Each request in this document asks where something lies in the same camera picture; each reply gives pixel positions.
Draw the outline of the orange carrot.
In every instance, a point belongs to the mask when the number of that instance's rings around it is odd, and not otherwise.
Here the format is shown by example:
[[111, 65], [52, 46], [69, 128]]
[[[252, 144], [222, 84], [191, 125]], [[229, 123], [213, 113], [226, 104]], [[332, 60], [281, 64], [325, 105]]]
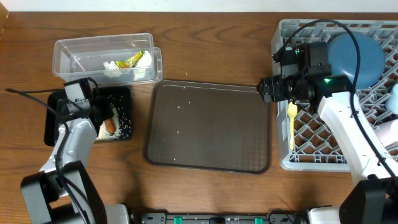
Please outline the orange carrot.
[[115, 124], [114, 124], [114, 121], [113, 121], [112, 118], [105, 120], [104, 121], [104, 125], [105, 125], [105, 128], [106, 128], [106, 131], [110, 135], [113, 135], [115, 133], [116, 127], [115, 127]]

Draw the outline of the cream plastic spoon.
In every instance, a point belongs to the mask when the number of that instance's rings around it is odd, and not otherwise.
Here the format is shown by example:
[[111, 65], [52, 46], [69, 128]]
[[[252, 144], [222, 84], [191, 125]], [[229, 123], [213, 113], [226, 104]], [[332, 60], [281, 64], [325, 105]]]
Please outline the cream plastic spoon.
[[289, 116], [289, 131], [290, 131], [290, 140], [289, 140], [289, 148], [290, 150], [294, 150], [295, 147], [295, 139], [294, 139], [294, 121], [295, 117], [298, 113], [297, 105], [295, 105], [292, 101], [288, 105], [287, 115]]

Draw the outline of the white napkin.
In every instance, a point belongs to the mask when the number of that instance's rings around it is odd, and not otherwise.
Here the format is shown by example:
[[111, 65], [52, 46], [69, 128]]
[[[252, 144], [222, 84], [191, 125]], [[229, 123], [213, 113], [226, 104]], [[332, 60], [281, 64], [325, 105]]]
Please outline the white napkin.
[[138, 64], [132, 68], [118, 68], [116, 61], [105, 61], [103, 63], [104, 74], [109, 78], [131, 74], [134, 81], [143, 80], [151, 76], [148, 72], [150, 72], [149, 67], [152, 65], [152, 61], [152, 55], [149, 51], [145, 50], [144, 56], [140, 59]]

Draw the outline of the green snack wrapper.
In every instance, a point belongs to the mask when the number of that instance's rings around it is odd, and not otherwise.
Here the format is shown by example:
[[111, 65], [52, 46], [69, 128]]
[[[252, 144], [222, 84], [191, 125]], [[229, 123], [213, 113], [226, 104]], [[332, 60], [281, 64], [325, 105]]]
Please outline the green snack wrapper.
[[140, 59], [144, 56], [144, 54], [145, 54], [144, 51], [139, 51], [138, 53], [136, 53], [135, 55], [133, 55], [132, 57], [130, 57], [127, 60], [116, 61], [116, 65], [118, 66], [118, 68], [135, 67], [138, 64], [138, 62], [140, 61]]

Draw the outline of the dark blue plate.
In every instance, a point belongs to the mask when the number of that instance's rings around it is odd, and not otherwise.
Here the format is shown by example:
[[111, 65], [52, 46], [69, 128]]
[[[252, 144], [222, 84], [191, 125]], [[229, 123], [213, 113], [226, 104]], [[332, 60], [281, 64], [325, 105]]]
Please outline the dark blue plate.
[[[384, 71], [386, 60], [383, 49], [375, 40], [357, 32], [353, 35], [360, 52], [360, 69], [356, 88], [363, 89], [378, 82]], [[346, 75], [350, 81], [353, 81], [357, 55], [351, 36], [348, 33], [341, 34], [327, 43], [327, 47], [331, 74]]]

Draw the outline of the small light blue cup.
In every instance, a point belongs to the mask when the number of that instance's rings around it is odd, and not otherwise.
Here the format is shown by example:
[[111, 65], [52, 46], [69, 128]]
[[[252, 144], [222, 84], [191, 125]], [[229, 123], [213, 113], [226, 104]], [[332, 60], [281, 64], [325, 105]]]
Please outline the small light blue cup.
[[398, 115], [398, 84], [395, 84], [390, 90], [390, 97], [386, 100], [386, 110]]

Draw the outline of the pink plastic cup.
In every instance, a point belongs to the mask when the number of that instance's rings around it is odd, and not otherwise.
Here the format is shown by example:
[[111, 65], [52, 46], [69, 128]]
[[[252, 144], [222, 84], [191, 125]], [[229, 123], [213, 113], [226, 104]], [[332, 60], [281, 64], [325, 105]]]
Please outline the pink plastic cup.
[[380, 124], [374, 130], [374, 133], [377, 137], [374, 142], [376, 147], [387, 147], [397, 143], [397, 120]]

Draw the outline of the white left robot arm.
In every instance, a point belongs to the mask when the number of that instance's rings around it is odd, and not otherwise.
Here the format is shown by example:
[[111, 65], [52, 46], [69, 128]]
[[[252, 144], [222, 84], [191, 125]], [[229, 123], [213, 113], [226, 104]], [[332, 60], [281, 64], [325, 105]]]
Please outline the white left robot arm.
[[86, 171], [101, 125], [113, 117], [92, 78], [66, 82], [55, 109], [58, 139], [47, 162], [24, 177], [21, 192], [32, 223], [130, 223], [123, 204], [105, 205]]

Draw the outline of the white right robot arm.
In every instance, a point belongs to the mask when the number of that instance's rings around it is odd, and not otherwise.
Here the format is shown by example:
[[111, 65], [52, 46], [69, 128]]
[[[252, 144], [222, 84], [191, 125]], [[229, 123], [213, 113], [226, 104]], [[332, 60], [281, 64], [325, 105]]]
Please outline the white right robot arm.
[[339, 206], [309, 210], [309, 223], [397, 223], [397, 161], [377, 138], [347, 76], [276, 75], [262, 78], [257, 91], [265, 102], [310, 102], [349, 165], [351, 193]]

